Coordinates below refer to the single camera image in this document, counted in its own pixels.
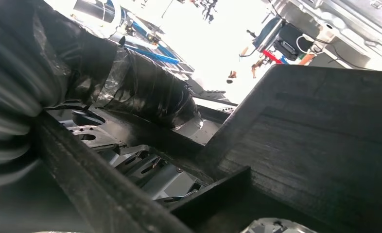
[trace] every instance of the machine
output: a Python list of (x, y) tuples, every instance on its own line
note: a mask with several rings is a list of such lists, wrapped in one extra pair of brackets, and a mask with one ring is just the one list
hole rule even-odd
[[(207, 122), (206, 144), (178, 133)], [(180, 172), (189, 192), (155, 199)], [(0, 233), (42, 231), (382, 232), (382, 72), (277, 65), (229, 114), (42, 0), (0, 0)]]

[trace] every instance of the wire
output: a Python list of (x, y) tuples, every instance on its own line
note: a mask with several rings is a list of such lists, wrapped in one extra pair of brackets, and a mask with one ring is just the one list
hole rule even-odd
[(303, 52), (303, 53), (305, 53), (305, 54), (308, 54), (308, 55), (314, 55), (314, 56), (324, 53), (324, 52), (323, 52), (323, 49), (320, 48), (320, 47), (318, 47), (317, 45), (315, 45), (315, 46), (321, 50), (320, 52), (312, 51), (313, 53), (309, 53), (308, 51), (304, 51), (304, 50), (300, 47), (300, 45), (299, 45), (299, 43), (298, 43), (299, 39), (302, 38), (302, 37), (304, 38), (304, 34), (301, 35), (301, 36), (299, 36), (299, 37), (297, 38), (297, 40), (295, 41), (295, 42), (297, 43), (297, 48), (298, 48), (301, 52)]
[(331, 45), (332, 48), (334, 49), (334, 53), (335, 55), (337, 56), (337, 59), (333, 59), (331, 62), (335, 62), (335, 61), (338, 61), (338, 60), (341, 60), (347, 64), (349, 64), (350, 66), (352, 67), (356, 67), (356, 68), (360, 68), (360, 69), (365, 69), (365, 70), (372, 70), (372, 71), (376, 71), (375, 69), (369, 69), (369, 68), (365, 68), (365, 67), (360, 67), (360, 66), (357, 66), (349, 61), (347, 61), (346, 59), (344, 59), (344, 57), (342, 57), (341, 55), (338, 54), (338, 51), (336, 49), (336, 47), (334, 45)]
[(283, 19), (283, 17), (281, 17), (281, 15), (278, 13), (277, 9), (275, 8), (274, 4), (271, 2), (271, 0), (268, 0), (268, 2), (271, 4), (271, 7), (274, 9), (274, 11), (276, 12), (276, 15), (280, 18)]
[(104, 13), (102, 15), (102, 21), (104, 21), (104, 19), (105, 19), (105, 3), (102, 3), (102, 7), (104, 9)]

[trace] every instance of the black plastic cover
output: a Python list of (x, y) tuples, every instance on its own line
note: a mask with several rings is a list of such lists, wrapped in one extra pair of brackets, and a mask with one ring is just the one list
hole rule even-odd
[(170, 129), (199, 115), (186, 82), (127, 48), (120, 48), (118, 54), (128, 62), (111, 70), (111, 75), (113, 70), (121, 72), (116, 94), (105, 109), (132, 113)]

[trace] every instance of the white cable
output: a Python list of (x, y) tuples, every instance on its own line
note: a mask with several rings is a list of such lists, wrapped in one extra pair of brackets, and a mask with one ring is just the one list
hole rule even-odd
[(102, 7), (104, 9), (104, 13), (102, 15), (102, 21), (104, 21), (104, 19), (105, 19), (105, 3), (102, 3)]
[(310, 52), (308, 52), (308, 51), (304, 51), (304, 50), (300, 47), (300, 45), (298, 44), (299, 39), (302, 38), (302, 37), (304, 37), (304, 34), (301, 35), (301, 36), (299, 36), (299, 37), (297, 38), (297, 40), (295, 41), (295, 42), (297, 43), (297, 48), (298, 48), (301, 52), (303, 52), (303, 53), (305, 53), (305, 54), (308, 54), (308, 55), (314, 55), (314, 56), (324, 53), (323, 50), (321, 50), (321, 52), (314, 52), (314, 53), (310, 53)]

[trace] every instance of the blue pipe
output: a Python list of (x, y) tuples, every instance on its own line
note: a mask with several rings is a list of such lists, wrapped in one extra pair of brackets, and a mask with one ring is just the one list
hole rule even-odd
[[(141, 27), (139, 26), (136, 22), (132, 23), (132, 27), (137, 31), (139, 34), (144, 36), (145, 38), (148, 38), (148, 33)], [(165, 56), (176, 59), (176, 56), (170, 52), (167, 48), (162, 47), (161, 45), (158, 45), (158, 50), (161, 51)]]
[(156, 53), (152, 53), (152, 52), (148, 52), (148, 51), (144, 51), (144, 50), (140, 50), (138, 48), (135, 48), (135, 47), (132, 47), (132, 46), (129, 46), (129, 45), (125, 45), (127, 46), (127, 48), (129, 48), (130, 50), (133, 50), (139, 54), (142, 54), (154, 61), (161, 61), (161, 62), (165, 62), (165, 63), (170, 63), (170, 64), (174, 64), (174, 65), (177, 65), (179, 63), (179, 61), (177, 59), (174, 59), (174, 58), (171, 58), (171, 57), (167, 57), (167, 56), (164, 56), (164, 55), (159, 55), (159, 54), (156, 54)]

